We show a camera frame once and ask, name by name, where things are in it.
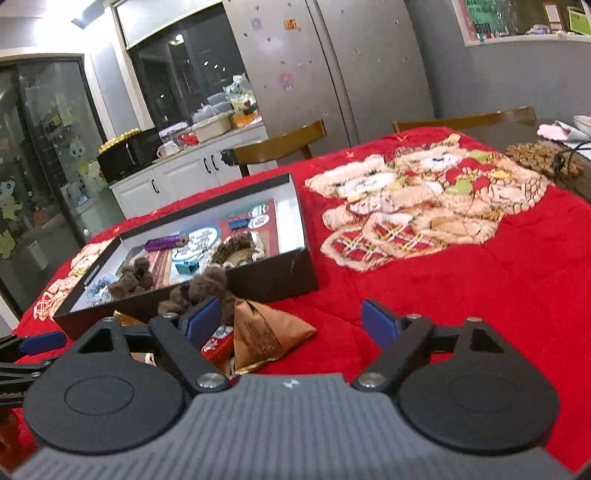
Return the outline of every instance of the microwave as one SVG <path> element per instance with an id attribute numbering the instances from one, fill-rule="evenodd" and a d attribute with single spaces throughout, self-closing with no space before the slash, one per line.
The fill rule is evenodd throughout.
<path id="1" fill-rule="evenodd" d="M 149 166 L 157 158 L 162 139 L 155 128 L 140 132 L 101 153 L 97 160 L 107 183 L 125 177 Z"/>

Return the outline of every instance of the white cabinet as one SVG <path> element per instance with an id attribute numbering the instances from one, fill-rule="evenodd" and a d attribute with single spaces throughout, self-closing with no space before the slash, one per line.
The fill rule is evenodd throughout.
<path id="1" fill-rule="evenodd" d="M 154 167 L 158 185 L 168 193 L 171 202 L 219 185 L 209 156 L 209 149 L 202 147 Z"/>
<path id="2" fill-rule="evenodd" d="M 252 130 L 241 132 L 233 135 L 230 138 L 222 139 L 208 146 L 211 163 L 213 164 L 216 172 L 216 177 L 220 185 L 224 185 L 232 180 L 242 178 L 240 173 L 240 167 L 229 167 L 222 161 L 222 150 L 240 147 L 242 145 L 248 145 L 255 142 L 260 142 L 267 139 L 267 132 L 265 127 L 261 125 Z M 260 171 L 269 170 L 271 168 L 277 168 L 276 161 L 270 161 L 260 165 L 250 165 L 248 171 L 251 175 L 259 173 Z"/>
<path id="3" fill-rule="evenodd" d="M 146 215 L 172 201 L 161 190 L 152 168 L 146 168 L 139 175 L 113 185 L 111 190 L 125 218 Z"/>
<path id="4" fill-rule="evenodd" d="M 244 132 L 231 132 L 121 180 L 111 190 L 125 218 L 146 215 L 169 203 L 242 178 L 240 168 L 227 166 L 220 152 L 266 139 L 262 124 Z M 252 165 L 248 169 L 254 175 L 272 168 L 277 168 L 277 162 Z"/>

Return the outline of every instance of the pink sticker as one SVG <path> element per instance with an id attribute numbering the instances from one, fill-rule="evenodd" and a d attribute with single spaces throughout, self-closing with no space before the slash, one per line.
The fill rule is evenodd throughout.
<path id="1" fill-rule="evenodd" d="M 294 78 L 291 73 L 284 72 L 279 76 L 279 83 L 284 90 L 291 90 L 294 87 Z"/>

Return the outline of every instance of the chair backrest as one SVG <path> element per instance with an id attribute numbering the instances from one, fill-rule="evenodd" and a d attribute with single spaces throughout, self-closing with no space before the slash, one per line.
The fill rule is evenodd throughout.
<path id="1" fill-rule="evenodd" d="M 500 124 L 501 122 L 534 124 L 535 120 L 535 110 L 533 107 L 522 106 L 511 110 L 505 110 L 503 112 L 482 113 L 480 115 L 421 120 L 416 122 L 394 122 L 394 131 L 400 133 L 418 127 L 450 127 L 460 130 L 462 128 L 479 127 L 481 125 L 495 125 Z"/>
<path id="2" fill-rule="evenodd" d="M 300 150 L 304 158 L 312 158 L 310 144 L 326 137 L 324 122 L 318 120 L 278 137 L 222 151 L 227 165 L 239 165 L 243 177 L 249 175 L 248 165 L 286 157 Z"/>

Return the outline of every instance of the black box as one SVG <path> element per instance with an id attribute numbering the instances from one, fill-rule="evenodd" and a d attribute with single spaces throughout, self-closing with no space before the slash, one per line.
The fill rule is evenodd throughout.
<path id="1" fill-rule="evenodd" d="M 88 307 L 86 289 L 98 275 L 114 274 L 131 248 L 148 239 L 189 231 L 228 217 L 232 212 L 273 200 L 277 222 L 279 254 L 227 270 L 228 288 L 238 297 L 269 303 L 296 297 L 318 289 L 312 254 L 306 237 L 301 206 L 290 174 L 243 187 L 186 207 L 122 233 L 105 249 L 66 297 L 53 319 L 72 339 L 79 338 L 98 320 L 115 310 L 148 322 L 158 304 L 167 300 L 177 285 Z"/>

